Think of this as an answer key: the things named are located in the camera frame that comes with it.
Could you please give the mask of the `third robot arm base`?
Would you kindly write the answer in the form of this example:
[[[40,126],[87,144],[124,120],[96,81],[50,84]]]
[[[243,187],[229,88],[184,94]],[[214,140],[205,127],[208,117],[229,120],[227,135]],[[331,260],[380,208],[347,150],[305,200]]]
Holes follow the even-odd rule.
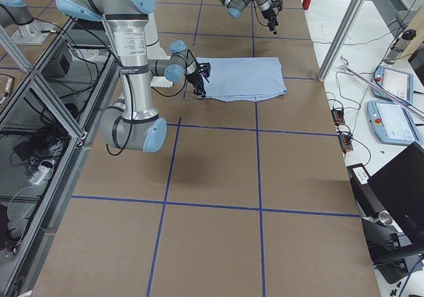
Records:
[[[56,30],[52,23],[37,21],[23,0],[1,0],[1,26],[17,26],[11,35],[15,44],[40,46]]]

